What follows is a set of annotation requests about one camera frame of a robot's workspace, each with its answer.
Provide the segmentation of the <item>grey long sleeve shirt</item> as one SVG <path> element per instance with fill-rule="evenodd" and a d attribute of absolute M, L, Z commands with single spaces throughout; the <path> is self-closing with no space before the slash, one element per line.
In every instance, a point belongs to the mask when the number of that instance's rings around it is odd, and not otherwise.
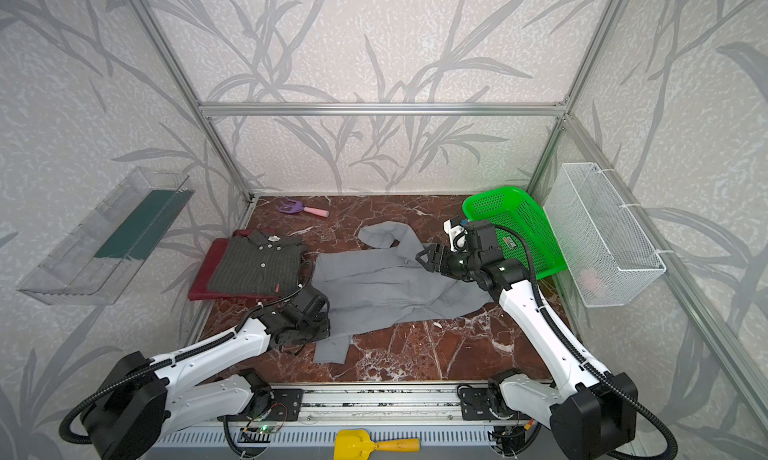
<path fill-rule="evenodd" d="M 316 343 L 316 363 L 344 363 L 354 335 L 399 323 L 453 319 L 491 301 L 474 283 L 424 269 L 416 261 L 424 245 L 404 223 L 365 226 L 358 240 L 369 248 L 317 257 L 312 286 L 329 300 L 330 334 Z"/>

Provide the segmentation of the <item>green plastic basket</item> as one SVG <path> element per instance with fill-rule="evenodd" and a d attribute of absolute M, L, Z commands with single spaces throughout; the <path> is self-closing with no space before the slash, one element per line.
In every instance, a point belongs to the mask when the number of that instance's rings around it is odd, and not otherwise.
<path fill-rule="evenodd" d="M 544 210 L 524 190 L 505 186 L 479 193 L 465 199 L 462 209 L 468 221 L 488 220 L 522 236 L 531 251 L 538 280 L 567 269 Z"/>

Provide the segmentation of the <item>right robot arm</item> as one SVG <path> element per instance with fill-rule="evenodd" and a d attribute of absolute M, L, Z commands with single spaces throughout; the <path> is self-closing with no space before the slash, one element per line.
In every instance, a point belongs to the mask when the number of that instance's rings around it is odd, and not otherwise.
<path fill-rule="evenodd" d="M 605 366 L 576 339 L 543 298 L 532 252 L 521 235 L 524 260 L 505 256 L 498 226 L 488 220 L 445 221 L 450 243 L 430 245 L 417 262 L 429 272 L 476 285 L 521 327 L 544 361 L 553 383 L 505 373 L 490 389 L 498 415 L 520 412 L 549 429 L 569 459 L 597 459 L 634 440 L 637 412 L 589 372 Z"/>

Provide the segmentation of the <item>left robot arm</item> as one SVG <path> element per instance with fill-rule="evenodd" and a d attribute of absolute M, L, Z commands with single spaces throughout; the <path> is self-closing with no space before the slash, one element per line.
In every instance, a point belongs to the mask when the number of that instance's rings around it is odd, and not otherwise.
<path fill-rule="evenodd" d="M 224 416 L 258 416 L 274 402 L 254 369 L 219 373 L 284 346 L 328 337 L 330 303 L 308 286 L 293 298 L 250 311 L 236 326 L 181 350 L 121 358 L 99 389 L 62 421 L 60 436 L 94 446 L 102 459 L 138 459 L 158 440 Z"/>

